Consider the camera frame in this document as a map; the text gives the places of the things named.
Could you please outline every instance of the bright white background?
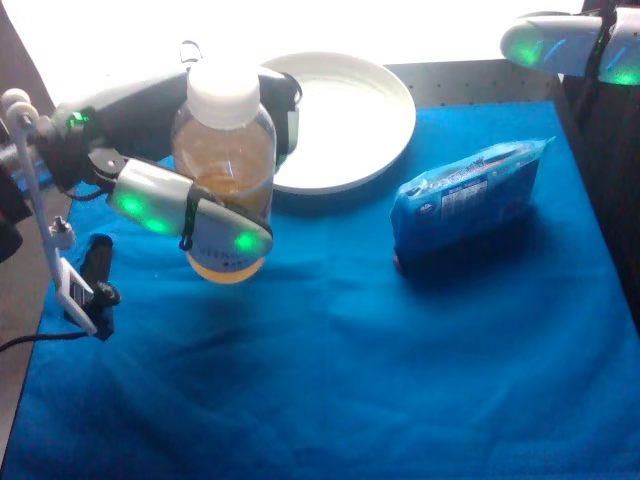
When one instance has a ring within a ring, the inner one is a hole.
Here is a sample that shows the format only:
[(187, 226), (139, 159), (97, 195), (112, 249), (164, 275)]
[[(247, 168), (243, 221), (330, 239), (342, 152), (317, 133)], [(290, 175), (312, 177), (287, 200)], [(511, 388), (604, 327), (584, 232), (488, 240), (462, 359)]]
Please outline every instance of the bright white background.
[(55, 104), (175, 68), (185, 39), (209, 59), (310, 50), (377, 63), (501, 58), (509, 21), (582, 0), (4, 0)]

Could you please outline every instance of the plastic bottle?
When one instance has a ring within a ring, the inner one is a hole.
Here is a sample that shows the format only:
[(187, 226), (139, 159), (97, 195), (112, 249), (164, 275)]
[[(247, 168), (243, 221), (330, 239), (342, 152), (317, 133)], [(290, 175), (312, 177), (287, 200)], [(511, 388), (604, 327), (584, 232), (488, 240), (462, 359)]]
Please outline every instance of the plastic bottle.
[[(187, 101), (176, 114), (172, 141), (178, 172), (268, 222), (276, 133), (260, 104), (256, 69), (202, 61), (194, 65), (187, 81)], [(216, 261), (211, 263), (213, 268), (200, 265), (188, 253), (187, 258), (202, 277), (227, 284), (246, 280), (264, 263), (261, 258), (234, 271)]]

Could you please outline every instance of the tissue package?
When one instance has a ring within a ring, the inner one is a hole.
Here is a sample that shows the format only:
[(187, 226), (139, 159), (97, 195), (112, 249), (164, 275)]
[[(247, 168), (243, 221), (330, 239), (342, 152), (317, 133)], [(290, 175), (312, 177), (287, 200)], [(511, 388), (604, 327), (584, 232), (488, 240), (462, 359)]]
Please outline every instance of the tissue package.
[(398, 259), (411, 260), (525, 212), (551, 140), (499, 143), (402, 185), (391, 211)]

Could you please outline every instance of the blue cloth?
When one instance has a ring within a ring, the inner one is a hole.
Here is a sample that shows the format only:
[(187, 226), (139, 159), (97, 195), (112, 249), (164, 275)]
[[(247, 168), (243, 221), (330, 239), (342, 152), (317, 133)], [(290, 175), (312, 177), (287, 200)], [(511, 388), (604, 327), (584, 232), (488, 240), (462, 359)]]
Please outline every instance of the blue cloth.
[[(525, 221), (396, 272), (399, 184), (554, 135)], [(115, 240), (117, 331), (35, 346), (6, 478), (637, 478), (638, 336), (553, 105), (420, 110), (369, 187), (279, 195), (236, 286), (75, 204), (71, 258)], [(71, 329), (49, 294), (40, 331)]]

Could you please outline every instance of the round plate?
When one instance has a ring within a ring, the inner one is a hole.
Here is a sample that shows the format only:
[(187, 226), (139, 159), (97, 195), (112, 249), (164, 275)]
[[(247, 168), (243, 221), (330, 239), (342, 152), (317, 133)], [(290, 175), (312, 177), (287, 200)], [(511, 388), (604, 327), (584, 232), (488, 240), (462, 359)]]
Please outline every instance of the round plate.
[(302, 86), (298, 146), (275, 188), (316, 195), (347, 190), (386, 170), (409, 143), (416, 108), (384, 67), (337, 53), (298, 53), (264, 63)]

